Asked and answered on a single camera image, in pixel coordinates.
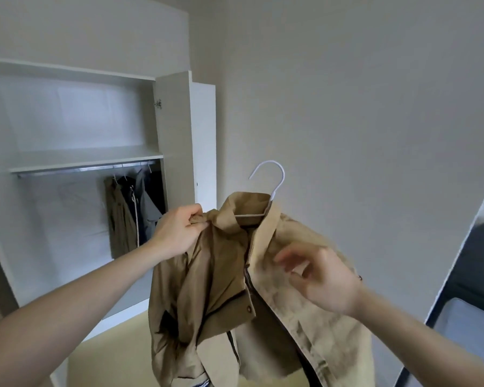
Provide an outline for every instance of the jacket zipper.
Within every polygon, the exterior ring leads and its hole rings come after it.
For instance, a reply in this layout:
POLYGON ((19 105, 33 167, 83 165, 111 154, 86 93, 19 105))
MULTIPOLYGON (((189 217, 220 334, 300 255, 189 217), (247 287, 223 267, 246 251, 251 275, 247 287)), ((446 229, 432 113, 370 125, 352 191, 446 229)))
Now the jacket zipper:
POLYGON ((313 380, 313 382, 314 382, 313 385, 312 385, 312 383, 310 381, 310 378, 307 376, 307 379, 309 379, 310 387, 323 387, 323 384, 319 380, 319 377, 317 376, 317 373, 315 372, 314 367, 312 366, 312 364, 310 364, 310 361, 307 360, 307 358, 305 357, 305 355, 301 351, 301 348, 297 344, 296 340, 294 338, 292 338, 292 336, 290 335, 290 333, 287 330, 287 328, 284 326, 284 324, 277 317, 277 315, 272 310, 272 308, 265 302, 265 300, 263 299, 263 297, 260 296, 260 293, 258 293, 258 291, 253 286, 253 283, 251 281, 251 277, 249 276, 249 272, 247 271, 247 267, 244 268, 244 276, 245 276, 245 282, 249 286, 249 288, 251 289, 251 292, 254 293, 258 297, 258 299, 260 299, 262 301, 262 303, 265 305, 265 308, 271 313, 271 315, 276 320, 276 322, 278 323, 278 325, 280 325, 281 329, 283 331, 285 331, 287 333, 287 335, 290 337, 290 339, 292 340, 292 342, 294 342, 294 346, 296 347, 296 353, 297 353, 298 357, 300 357, 301 366, 303 368, 305 368, 305 366, 309 367, 310 375, 315 375, 315 380, 313 380))

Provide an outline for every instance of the clothes rail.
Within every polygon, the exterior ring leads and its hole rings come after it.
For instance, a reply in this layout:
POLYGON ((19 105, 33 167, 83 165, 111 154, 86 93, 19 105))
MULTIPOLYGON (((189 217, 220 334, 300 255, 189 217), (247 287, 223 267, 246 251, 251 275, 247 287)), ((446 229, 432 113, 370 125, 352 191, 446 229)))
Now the clothes rail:
POLYGON ((50 169, 50 170, 32 170, 32 171, 17 173, 16 175, 18 176, 18 178, 24 178, 27 176, 68 174, 73 172, 96 171, 96 170, 114 170, 118 168, 149 166, 150 164, 156 164, 157 162, 159 162, 159 160, 145 160, 142 162, 106 164, 103 166, 84 166, 84 167, 71 167, 71 168, 67 167, 67 168, 50 169))

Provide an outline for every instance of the white hanger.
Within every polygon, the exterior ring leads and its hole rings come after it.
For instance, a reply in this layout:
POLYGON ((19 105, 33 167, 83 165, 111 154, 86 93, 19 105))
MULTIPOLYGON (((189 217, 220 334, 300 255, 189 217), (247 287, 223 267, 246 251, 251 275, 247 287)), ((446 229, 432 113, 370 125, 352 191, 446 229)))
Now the white hanger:
POLYGON ((269 203, 267 204, 267 207, 265 208, 264 213, 261 213, 261 214, 236 214, 235 217, 262 217, 262 216, 265 216, 267 214, 267 212, 269 211, 269 208, 271 207, 271 202, 273 201, 273 199, 274 199, 274 197, 276 195, 277 190, 280 188, 280 186, 282 185, 283 181, 285 180, 285 169, 283 168, 283 166, 281 164, 279 164, 275 160, 266 160, 264 162, 261 162, 259 165, 257 165, 257 167, 253 170, 253 172, 251 173, 251 175, 249 175, 249 179, 251 179, 253 177, 253 175, 255 175, 255 173, 258 171, 258 168, 260 168, 261 165, 262 164, 265 164, 265 163, 274 163, 278 167, 280 167, 280 169, 281 169, 281 181, 278 183, 278 185, 272 191, 271 198, 269 199, 269 203))

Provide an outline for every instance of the person's left hand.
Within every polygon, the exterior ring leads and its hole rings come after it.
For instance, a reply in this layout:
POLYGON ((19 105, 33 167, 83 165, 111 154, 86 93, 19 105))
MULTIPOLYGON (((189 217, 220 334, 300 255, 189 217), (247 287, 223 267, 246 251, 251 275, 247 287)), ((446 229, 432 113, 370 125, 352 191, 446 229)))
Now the person's left hand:
POLYGON ((181 206, 168 211, 158 221, 156 231, 147 245, 157 250, 161 260, 183 254, 208 227, 208 222, 190 224, 193 214, 202 214, 200 204, 181 206))

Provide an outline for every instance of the hanger hook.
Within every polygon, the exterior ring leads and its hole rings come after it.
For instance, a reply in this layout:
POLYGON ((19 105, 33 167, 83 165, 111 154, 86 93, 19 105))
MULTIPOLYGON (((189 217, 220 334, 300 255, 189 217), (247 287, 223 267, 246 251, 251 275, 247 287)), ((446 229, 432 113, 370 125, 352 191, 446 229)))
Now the hanger hook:
POLYGON ((272 201, 276 195, 276 192, 277 190, 280 188, 280 186, 282 185, 283 181, 285 180, 285 169, 283 168, 283 166, 281 164, 279 164, 277 161, 275 160, 266 160, 264 162, 261 162, 259 165, 257 165, 257 167, 253 170, 253 172, 251 173, 251 175, 249 175, 249 179, 251 179, 253 177, 253 175, 255 175, 255 173, 258 171, 258 168, 260 168, 262 166, 262 164, 265 164, 265 163, 274 163, 276 164, 278 167, 280 167, 281 169, 281 181, 278 183, 278 185, 276 186, 276 188, 272 191, 272 194, 271 194, 271 199, 269 201, 272 201))

